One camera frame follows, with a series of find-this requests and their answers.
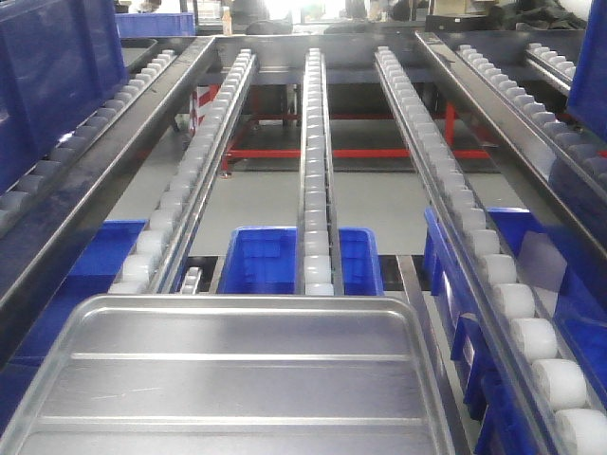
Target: flow rack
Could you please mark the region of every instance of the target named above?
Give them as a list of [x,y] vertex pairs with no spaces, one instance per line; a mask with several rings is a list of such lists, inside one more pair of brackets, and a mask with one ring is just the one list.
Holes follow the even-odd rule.
[[[65,70],[61,56],[110,66],[84,81],[107,82],[93,99],[76,84],[82,102],[50,97],[43,115],[32,114],[27,87],[0,87],[0,112],[20,125],[0,122],[10,145],[0,153],[18,158],[0,171],[3,455],[604,451],[605,118],[586,125],[579,114],[601,9],[581,54],[583,34],[570,30],[156,37],[127,71],[105,58],[120,45],[111,2],[84,3],[0,7],[0,51],[14,48],[20,21],[84,11],[89,28],[57,32],[51,73]],[[26,48],[52,50],[54,29],[30,34]],[[25,83],[25,71],[48,94],[64,90],[46,68],[3,57],[16,71],[0,65],[3,82]],[[291,84],[301,88],[291,117],[301,122],[297,226],[237,229],[209,279],[190,250],[249,92]],[[329,105],[338,84],[379,87],[428,194],[417,268],[410,256],[380,262],[373,232],[338,223]],[[199,85],[212,87],[206,113],[152,215],[100,230]],[[489,144],[478,155],[529,211],[483,206],[425,102],[431,85],[449,116],[456,110]],[[581,123],[554,107],[569,95]],[[31,129],[62,110],[65,124]],[[534,243],[562,265],[551,301],[534,268],[554,264],[529,259]],[[385,287],[384,270],[394,275]]]

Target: conveyor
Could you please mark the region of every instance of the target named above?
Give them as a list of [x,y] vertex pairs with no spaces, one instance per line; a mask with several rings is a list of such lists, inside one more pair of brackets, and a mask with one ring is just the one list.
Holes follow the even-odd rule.
[[[0,196],[4,365],[192,90],[221,84],[112,295],[75,311],[0,452],[72,453],[95,434],[101,442],[90,453],[601,453],[604,362],[568,324],[594,328],[587,337],[599,345],[606,337],[603,142],[523,87],[546,81],[568,95],[581,38],[157,39],[131,79]],[[462,429],[412,259],[395,258],[401,300],[344,296],[328,95],[334,83],[361,82],[382,88],[432,203],[425,261],[435,262],[429,278],[449,303],[438,305],[441,330],[462,387],[473,377],[480,384],[465,390],[483,421],[478,441]],[[519,248],[438,130],[420,82],[435,82],[471,130],[491,134],[492,160],[594,297],[583,308],[574,301],[577,319],[545,306]],[[190,248],[256,84],[303,88],[296,295],[201,296],[201,270],[186,270]],[[506,402],[502,416],[496,400]]]

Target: aluminum rail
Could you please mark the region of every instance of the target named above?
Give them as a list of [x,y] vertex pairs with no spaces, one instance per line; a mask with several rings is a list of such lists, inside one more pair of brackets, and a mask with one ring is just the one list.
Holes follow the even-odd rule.
[[182,215],[182,223],[179,223],[162,262],[158,266],[155,276],[150,282],[148,291],[151,293],[170,293],[176,290],[178,280],[183,267],[188,259],[188,252],[192,247],[193,239],[200,225],[202,214],[209,202],[212,187],[215,182],[217,171],[221,165],[221,159],[230,140],[230,136],[238,121],[240,112],[247,98],[248,88],[255,74],[255,56],[251,55],[244,75],[235,87],[235,93],[231,103],[227,106],[224,116],[219,124],[218,135],[212,141],[212,147],[206,164],[201,171],[194,197],[191,198]]
[[525,52],[526,62],[554,88],[569,96],[576,66],[550,47],[532,43]]
[[296,292],[343,295],[326,65],[317,48],[305,57],[302,110]]
[[[500,145],[487,148],[492,160],[545,226],[567,262],[575,264],[584,258],[590,273],[580,278],[592,292],[600,292],[607,281],[607,249],[547,180],[557,155],[572,173],[581,173],[579,164],[526,116],[519,115],[511,103],[504,102],[498,92],[435,34],[417,33],[417,39],[440,82],[441,91],[461,111],[471,111],[496,136]],[[598,197],[604,194],[596,181],[589,182],[589,189]]]
[[0,366],[211,66],[213,51],[213,39],[191,39],[63,181],[0,239]]
[[[492,229],[494,226],[490,220],[486,220],[482,204],[473,191],[470,191],[471,186],[452,159],[452,153],[444,144],[444,140],[437,134],[432,119],[413,87],[408,86],[411,84],[407,83],[406,75],[401,72],[398,64],[386,63],[391,59],[387,52],[387,49],[383,49],[377,54],[380,84],[393,110],[396,124],[412,151],[415,166],[453,247],[456,261],[466,277],[487,345],[494,357],[501,360],[497,362],[497,368],[505,379],[506,387],[510,388],[515,397],[517,408],[522,412],[531,434],[536,438],[534,444],[538,452],[569,453],[557,429],[551,405],[534,380],[531,366],[512,339],[507,319],[495,309],[492,285],[500,281],[491,278],[489,259],[493,260],[497,256],[511,258],[511,252],[504,239],[500,239],[497,249],[497,252],[501,250],[504,254],[489,254],[475,259],[474,254],[469,251],[469,226],[477,226],[473,227],[474,229],[486,229],[487,225],[490,230],[496,229]],[[448,155],[449,158],[443,158],[443,155]],[[454,195],[459,191],[470,191],[471,206],[456,204]],[[515,265],[512,266],[514,275],[509,278],[512,282],[519,279],[514,267]],[[538,304],[537,296],[535,302],[534,312],[548,321],[545,309]],[[561,337],[558,343],[561,358],[573,361],[575,358]],[[588,391],[588,401],[591,407],[604,412],[604,407],[592,390]]]

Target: blue storage crate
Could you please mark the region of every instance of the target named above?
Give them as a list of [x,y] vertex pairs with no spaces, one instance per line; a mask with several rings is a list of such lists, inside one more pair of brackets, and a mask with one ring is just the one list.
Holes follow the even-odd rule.
[[37,368],[7,364],[0,370],[0,436],[9,424]]
[[10,363],[40,366],[74,307],[95,294],[107,292],[144,225],[142,220],[103,224]]
[[469,315],[457,322],[451,345],[451,360],[464,391],[464,404],[474,420],[483,420],[487,399],[481,381],[488,372],[495,372],[495,363],[478,322]]
[[[375,236],[369,229],[340,229],[346,295],[380,296],[383,284]],[[297,229],[240,227],[232,233],[218,292],[292,294],[295,290]]]
[[111,0],[0,3],[0,193],[126,82]]
[[143,220],[103,224],[0,371],[0,435],[74,307],[95,294],[107,292],[144,226]]
[[[512,252],[518,256],[521,252],[524,237],[528,231],[544,233],[544,227],[535,217],[523,209],[489,209],[489,214],[497,228],[504,235]],[[424,269],[431,280],[432,292],[436,296],[441,316],[449,313],[450,317],[467,312],[475,313],[469,305],[471,296],[461,287],[461,271],[452,261],[452,249],[446,241],[445,234],[438,224],[432,209],[426,212],[428,221],[428,239],[424,258]],[[603,405],[607,405],[607,310],[601,305],[607,294],[607,283],[593,295],[584,285],[579,273],[586,273],[587,267],[580,258],[575,264],[568,264],[565,270],[561,289],[557,300],[554,321],[579,364],[584,369],[586,377],[597,391]],[[519,454],[534,453],[528,442],[528,434],[518,411],[509,406],[508,400],[500,398],[505,389],[499,381],[485,378],[494,374],[491,368],[484,368],[482,374],[482,389],[479,391],[479,376],[470,381],[466,376],[466,365],[473,370],[473,361],[463,356],[462,340],[470,338],[470,324],[457,326],[453,338],[453,359],[458,360],[458,372],[466,391],[469,410],[478,412],[478,404],[482,398],[488,402],[487,412],[483,421],[483,431],[479,438],[477,453],[479,454]],[[476,349],[478,342],[470,342]],[[492,394],[493,402],[487,394]]]
[[594,0],[568,110],[607,140],[607,0]]
[[194,36],[193,13],[117,14],[120,38]]
[[488,407],[474,453],[476,455],[537,455],[523,416],[500,375],[488,372],[482,380]]

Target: red metal frame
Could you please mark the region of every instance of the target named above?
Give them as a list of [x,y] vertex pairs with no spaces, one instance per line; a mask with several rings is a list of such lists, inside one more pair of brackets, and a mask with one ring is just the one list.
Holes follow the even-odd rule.
[[[253,112],[256,112],[255,107],[259,105],[258,94],[255,90],[252,92]],[[332,119],[391,119],[392,115],[377,114],[377,115],[357,115],[357,114],[336,114],[331,115]],[[226,153],[222,159],[221,170],[224,173],[230,172],[230,164],[234,161],[244,158],[299,158],[299,149],[237,149],[237,145],[248,134],[250,129],[259,124],[260,120],[299,120],[300,116],[295,114],[282,115],[258,115],[255,114],[245,123],[238,133],[230,141]],[[451,103],[447,104],[445,111],[445,140],[452,146],[455,136],[455,120],[457,112]],[[454,150],[453,154],[459,159],[487,159],[487,152],[482,149],[471,150]],[[333,151],[335,158],[406,158],[411,156],[407,149],[337,149]]]

